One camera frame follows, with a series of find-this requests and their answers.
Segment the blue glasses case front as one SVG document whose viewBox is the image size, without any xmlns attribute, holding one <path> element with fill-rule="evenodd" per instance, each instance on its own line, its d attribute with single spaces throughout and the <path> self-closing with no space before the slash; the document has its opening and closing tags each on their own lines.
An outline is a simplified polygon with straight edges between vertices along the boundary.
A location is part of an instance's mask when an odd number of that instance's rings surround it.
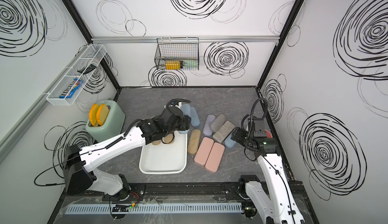
<svg viewBox="0 0 388 224">
<path fill-rule="evenodd" d="M 180 108 L 185 116 L 191 117 L 191 106 L 189 104 L 183 104 Z M 189 132 L 188 130 L 185 131 L 178 131 L 180 134 L 187 134 Z"/>
</svg>

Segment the tan glasses case front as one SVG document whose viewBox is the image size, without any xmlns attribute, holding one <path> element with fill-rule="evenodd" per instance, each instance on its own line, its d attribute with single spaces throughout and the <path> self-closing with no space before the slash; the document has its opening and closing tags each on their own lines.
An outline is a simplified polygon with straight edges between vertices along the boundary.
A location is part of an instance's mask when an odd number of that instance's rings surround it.
<svg viewBox="0 0 388 224">
<path fill-rule="evenodd" d="M 163 144 L 171 144 L 175 139 L 174 134 L 169 134 L 162 139 Z"/>
</svg>

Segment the purple glasses case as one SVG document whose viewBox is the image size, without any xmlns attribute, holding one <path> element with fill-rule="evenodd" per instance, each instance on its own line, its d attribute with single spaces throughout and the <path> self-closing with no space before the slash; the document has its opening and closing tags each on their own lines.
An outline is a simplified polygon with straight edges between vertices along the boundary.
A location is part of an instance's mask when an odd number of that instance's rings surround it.
<svg viewBox="0 0 388 224">
<path fill-rule="evenodd" d="M 215 115 L 212 115 L 212 114 L 209 114 L 206 118 L 206 121 L 205 121 L 205 125 L 204 125 L 204 128 L 203 128 L 203 134 L 204 136 L 206 137 L 211 137 L 213 132 L 211 130 L 211 123 L 216 119 L 216 116 Z"/>
</svg>

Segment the grey fabric glasses case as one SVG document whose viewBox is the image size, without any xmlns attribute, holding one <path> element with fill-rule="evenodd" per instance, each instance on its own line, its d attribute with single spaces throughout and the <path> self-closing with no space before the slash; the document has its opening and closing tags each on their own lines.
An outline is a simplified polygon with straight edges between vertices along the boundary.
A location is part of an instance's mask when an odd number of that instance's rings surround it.
<svg viewBox="0 0 388 224">
<path fill-rule="evenodd" d="M 210 129 L 213 133 L 216 133 L 226 122 L 226 116 L 219 114 L 210 124 Z"/>
</svg>

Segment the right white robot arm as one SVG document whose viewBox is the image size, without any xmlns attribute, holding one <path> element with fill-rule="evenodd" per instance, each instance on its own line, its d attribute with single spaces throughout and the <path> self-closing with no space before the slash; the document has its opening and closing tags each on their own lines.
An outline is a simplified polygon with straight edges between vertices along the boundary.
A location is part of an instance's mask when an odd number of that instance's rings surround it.
<svg viewBox="0 0 388 224">
<path fill-rule="evenodd" d="M 244 192 L 254 204 L 264 224 L 304 224 L 305 219 L 297 207 L 284 171 L 278 142 L 269 138 L 264 119 L 246 116 L 247 129 L 237 127 L 231 139 L 254 153 L 253 161 L 261 167 L 268 193 L 256 180 L 246 180 Z"/>
</svg>

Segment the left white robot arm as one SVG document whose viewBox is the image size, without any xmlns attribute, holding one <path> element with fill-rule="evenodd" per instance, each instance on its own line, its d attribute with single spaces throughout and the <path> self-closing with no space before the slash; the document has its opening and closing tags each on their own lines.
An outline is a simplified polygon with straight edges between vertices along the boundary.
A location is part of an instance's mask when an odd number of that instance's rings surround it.
<svg viewBox="0 0 388 224">
<path fill-rule="evenodd" d="M 68 195 L 97 191 L 107 194 L 118 201 L 132 195 L 131 187 L 122 174 L 109 174 L 98 167 L 108 160 L 129 150 L 162 141 L 176 131 L 187 131 L 191 118 L 181 110 L 184 99 L 170 100 L 163 112 L 149 119 L 136 119 L 122 134 L 101 143 L 66 150 L 62 166 L 65 191 Z"/>
</svg>

